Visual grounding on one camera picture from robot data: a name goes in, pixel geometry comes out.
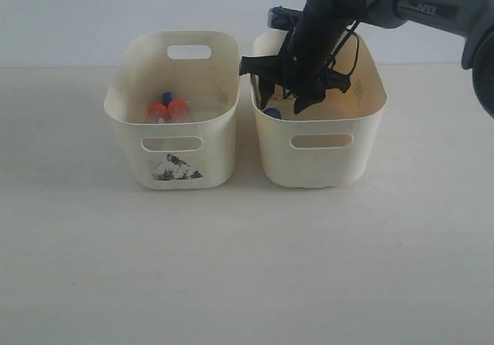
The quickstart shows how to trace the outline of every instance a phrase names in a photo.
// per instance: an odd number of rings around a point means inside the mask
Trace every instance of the basket handle hole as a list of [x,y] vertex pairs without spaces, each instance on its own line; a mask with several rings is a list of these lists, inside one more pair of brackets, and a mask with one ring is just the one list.
[[167,50],[171,59],[209,59],[212,56],[208,46],[169,46]]
[[142,140],[142,147],[150,152],[196,151],[203,144],[199,137],[146,138]]
[[293,137],[291,144],[296,149],[345,148],[354,142],[351,134],[311,134]]

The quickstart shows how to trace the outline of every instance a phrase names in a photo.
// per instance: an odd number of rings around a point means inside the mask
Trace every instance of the table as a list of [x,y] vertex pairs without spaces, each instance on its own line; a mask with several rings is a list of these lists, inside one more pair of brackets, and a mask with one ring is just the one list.
[[379,70],[356,184],[267,180],[244,79],[234,176],[177,192],[128,171],[113,69],[0,70],[0,343],[493,343],[494,120],[457,65]]

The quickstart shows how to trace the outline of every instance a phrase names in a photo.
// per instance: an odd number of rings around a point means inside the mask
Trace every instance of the blue bottle cap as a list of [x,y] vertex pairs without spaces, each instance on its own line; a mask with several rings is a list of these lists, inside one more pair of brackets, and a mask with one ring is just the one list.
[[271,116],[272,118],[281,120],[281,113],[276,108],[266,108],[263,111],[263,113],[265,113],[268,116]]
[[173,100],[173,96],[171,95],[170,92],[166,92],[163,94],[163,104],[168,107],[170,102]]

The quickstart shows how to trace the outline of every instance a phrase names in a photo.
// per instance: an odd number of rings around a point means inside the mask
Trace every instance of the white wall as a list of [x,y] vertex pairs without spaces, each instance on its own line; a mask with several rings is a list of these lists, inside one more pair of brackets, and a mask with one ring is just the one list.
[[[266,28],[270,7],[305,0],[0,0],[0,67],[114,66],[129,42],[156,30],[217,29],[242,53]],[[379,63],[458,63],[463,40],[424,26],[362,26]]]

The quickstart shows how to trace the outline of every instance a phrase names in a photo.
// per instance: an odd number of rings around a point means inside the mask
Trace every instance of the plastic storage bin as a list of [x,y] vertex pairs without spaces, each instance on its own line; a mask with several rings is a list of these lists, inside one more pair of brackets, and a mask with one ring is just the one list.
[[[278,53],[284,32],[271,31],[257,38],[255,56]],[[357,67],[346,93],[328,90],[327,98],[299,115],[293,101],[283,100],[281,88],[268,107],[277,108],[281,120],[258,109],[258,78],[251,76],[252,103],[259,135],[262,166],[267,177],[288,188],[347,186],[365,172],[374,138],[387,103],[377,67],[360,36],[352,36],[337,56],[335,70],[351,71],[360,40]]]
[[[104,109],[144,187],[213,188],[232,176],[239,60],[237,40],[222,32],[156,32],[131,43]],[[146,123],[167,91],[187,101],[188,119]]]

